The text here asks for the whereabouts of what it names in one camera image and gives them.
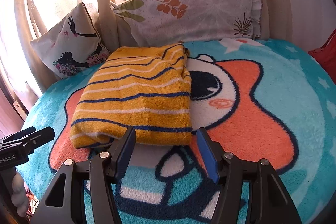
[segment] blanket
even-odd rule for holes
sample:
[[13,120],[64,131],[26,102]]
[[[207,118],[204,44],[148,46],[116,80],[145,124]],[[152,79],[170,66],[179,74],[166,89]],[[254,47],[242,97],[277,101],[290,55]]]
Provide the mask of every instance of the blanket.
[[129,126],[138,143],[190,144],[188,56],[181,43],[113,52],[78,102],[70,131],[73,146],[106,145]]
[[[286,41],[246,38],[189,42],[193,130],[241,159],[268,158],[288,189],[303,223],[317,217],[336,189],[336,86],[307,53]],[[24,127],[51,126],[55,140],[18,166],[41,198],[67,158],[98,153],[75,150],[71,119],[86,84],[99,67],[55,83],[38,100]],[[123,223],[209,223],[219,187],[207,177],[195,145],[136,144],[124,179],[113,185]],[[87,222],[93,223],[90,185],[85,186]],[[248,183],[238,223],[245,223]]]

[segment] silver screw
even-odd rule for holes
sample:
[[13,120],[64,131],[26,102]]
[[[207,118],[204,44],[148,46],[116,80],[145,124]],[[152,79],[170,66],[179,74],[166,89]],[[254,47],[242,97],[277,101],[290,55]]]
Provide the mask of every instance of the silver screw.
[[65,165],[71,165],[73,163],[73,160],[72,159],[67,159],[65,160],[64,164]]
[[261,160],[260,160],[260,163],[261,163],[262,165],[268,165],[268,164],[269,164],[269,161],[268,161],[267,159],[261,159]]
[[233,158],[233,154],[231,152],[225,152],[224,153],[224,157],[227,159],[232,159]]
[[102,159],[107,158],[108,156],[109,156],[109,153],[107,151],[104,151],[99,154],[99,157],[101,157]]

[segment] striped sweater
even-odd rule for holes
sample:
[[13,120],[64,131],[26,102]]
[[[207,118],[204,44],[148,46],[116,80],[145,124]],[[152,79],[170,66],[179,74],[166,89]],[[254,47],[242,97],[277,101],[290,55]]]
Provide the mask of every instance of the striped sweater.
[[189,51],[183,44],[163,47],[121,47],[88,82],[71,124],[75,148],[121,138],[128,126],[137,142],[187,145],[191,77]]

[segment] bed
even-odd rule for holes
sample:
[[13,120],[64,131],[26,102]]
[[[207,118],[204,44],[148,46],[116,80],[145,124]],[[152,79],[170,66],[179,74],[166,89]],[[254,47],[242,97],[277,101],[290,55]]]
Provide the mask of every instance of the bed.
[[[205,127],[242,159],[268,158],[302,222],[318,220],[336,189],[336,86],[327,73],[281,40],[224,38],[185,46],[193,130]],[[51,126],[56,134],[17,167],[39,199],[64,160],[86,160],[101,149],[75,150],[68,137],[83,88],[98,68],[53,84],[26,119],[24,128]],[[190,146],[136,144],[125,178],[113,186],[123,223],[209,223],[219,192],[203,167],[194,140]],[[92,224],[89,192],[86,183]],[[245,223],[247,200],[245,183],[238,223]]]

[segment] red fabric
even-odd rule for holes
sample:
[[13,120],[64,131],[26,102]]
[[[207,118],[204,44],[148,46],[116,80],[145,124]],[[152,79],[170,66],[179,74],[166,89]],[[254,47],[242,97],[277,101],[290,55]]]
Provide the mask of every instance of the red fabric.
[[320,48],[308,52],[336,84],[336,29]]

